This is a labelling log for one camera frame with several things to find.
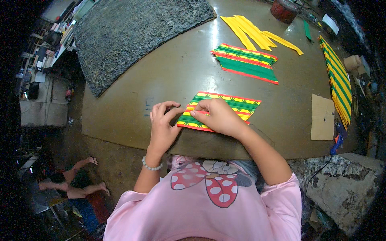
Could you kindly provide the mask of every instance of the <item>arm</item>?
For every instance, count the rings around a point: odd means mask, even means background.
[[[208,111],[206,116],[197,111]],[[198,103],[191,116],[212,130],[238,139],[255,161],[268,185],[289,180],[292,171],[287,161],[252,130],[223,99],[205,99]]]
[[[171,126],[170,121],[185,109],[175,108],[166,112],[171,107],[179,107],[180,104],[174,101],[166,101],[153,106],[150,112],[151,120],[151,137],[150,144],[147,148],[145,162],[148,167],[158,167],[162,156],[175,141],[182,127],[177,125]],[[134,191],[139,193],[148,193],[159,182],[159,170],[153,171],[145,166],[138,176],[134,186]]]

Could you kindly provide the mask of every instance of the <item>bare foot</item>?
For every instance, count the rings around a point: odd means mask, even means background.
[[[91,157],[91,156],[87,157],[87,160],[88,160],[89,163],[98,165],[97,159],[95,157]]]
[[[105,182],[101,182],[100,188],[107,193],[108,196],[110,196],[110,191],[107,189]]]
[[[41,191],[44,191],[44,190],[47,188],[47,187],[45,186],[44,182],[41,182],[41,183],[39,183],[38,185],[39,185],[39,189],[40,189]]]

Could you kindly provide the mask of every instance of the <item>leg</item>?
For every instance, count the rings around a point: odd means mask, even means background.
[[[39,189],[40,190],[59,189],[59,190],[67,191],[68,184],[66,182],[64,183],[41,182],[39,183]]]
[[[87,157],[82,161],[78,161],[70,170],[63,172],[63,176],[66,179],[66,182],[70,184],[71,181],[74,180],[78,170],[84,167],[84,165],[86,165],[87,163],[93,163],[95,165],[98,165],[97,159],[94,157]]]
[[[69,199],[85,198],[88,194],[91,194],[99,190],[105,191],[107,195],[110,196],[110,192],[107,190],[105,182],[101,182],[98,185],[90,185],[83,189],[69,187],[67,190],[67,197]]]

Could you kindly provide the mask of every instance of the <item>hand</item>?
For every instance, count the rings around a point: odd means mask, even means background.
[[[204,115],[198,111],[208,111],[210,116]],[[215,132],[222,133],[236,139],[241,137],[242,130],[248,129],[247,123],[243,121],[232,108],[219,99],[201,100],[196,108],[190,112],[196,120],[204,123]]]
[[[146,157],[151,156],[152,159],[161,158],[181,131],[182,127],[177,125],[171,126],[170,121],[177,114],[183,113],[185,109],[175,108],[165,114],[165,111],[169,110],[172,106],[179,107],[180,104],[174,101],[166,101],[153,106],[150,112],[151,137]]]

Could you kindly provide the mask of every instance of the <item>pink shirt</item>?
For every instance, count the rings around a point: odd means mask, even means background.
[[[122,194],[104,240],[300,240],[301,195],[292,174],[261,193],[226,162],[185,163],[148,194]]]

